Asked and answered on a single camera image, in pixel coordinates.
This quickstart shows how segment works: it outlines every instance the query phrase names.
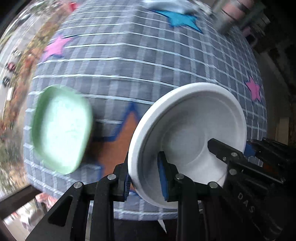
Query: checkered tablecloth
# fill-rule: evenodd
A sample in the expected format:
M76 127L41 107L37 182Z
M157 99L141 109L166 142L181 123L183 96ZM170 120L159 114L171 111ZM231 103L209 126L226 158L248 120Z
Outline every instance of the checkered tablecloth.
M88 0L61 25L54 35L77 35L64 48L64 58L50 57L39 63L27 98L24 127L24 160L30 182L60 197L75 181L98 180L101 169L83 163L63 176L43 167L31 139L31 118L38 95L52 84L79 91L93 107L97 132L108 137L122 122L129 104L143 114L161 96L179 86L209 82L223 86L239 101L247 122L247 137L266 135L266 108L255 57L238 28L219 35L212 20L197 14L197 26L172 28L166 17L151 12L134 0ZM252 102L245 82L252 75L261 85L262 102ZM176 210L149 205L136 194L114 204L119 219L175 218Z

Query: blue star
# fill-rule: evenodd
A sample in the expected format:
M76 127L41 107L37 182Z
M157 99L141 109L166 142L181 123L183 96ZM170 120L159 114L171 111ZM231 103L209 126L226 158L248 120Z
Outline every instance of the blue star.
M178 27L178 26L189 26L200 33L202 33L201 29L196 26L195 21L197 20L197 17L191 16L191 15L185 15L180 14L176 12L169 12L169 11L154 11L156 13L159 13L161 15L164 15L169 18L169 23L172 27Z

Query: road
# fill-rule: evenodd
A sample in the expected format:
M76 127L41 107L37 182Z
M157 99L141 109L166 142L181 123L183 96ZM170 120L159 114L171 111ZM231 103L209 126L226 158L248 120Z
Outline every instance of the road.
M19 51L24 51L33 39L38 30L42 25L47 21L48 17L41 15L36 16L32 15L25 23L18 27L11 38L7 41L3 50L0 53L0 80L5 76L12 78L12 73L9 73L3 66L6 63L13 61L17 63L19 59L15 58L12 54L15 48L18 48ZM5 105L5 100L8 92L8 86L5 88L2 84L0 85L0 118L2 118L3 108Z

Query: white bowl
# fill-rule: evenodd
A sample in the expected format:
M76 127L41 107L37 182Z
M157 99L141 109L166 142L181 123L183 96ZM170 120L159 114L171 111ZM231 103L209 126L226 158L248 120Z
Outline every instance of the white bowl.
M177 208L162 196L157 154L195 182L224 183L226 164L207 148L211 138L243 152L247 126L237 99L210 83L193 83L174 89L157 100L140 120L128 153L128 173L136 192L148 203Z

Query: green bowl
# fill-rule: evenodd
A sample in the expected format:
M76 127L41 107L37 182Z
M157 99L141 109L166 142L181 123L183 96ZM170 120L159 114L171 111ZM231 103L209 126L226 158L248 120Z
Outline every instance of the green bowl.
M83 158L93 123L89 102L59 85L40 94L31 135L45 167L61 174L75 171Z

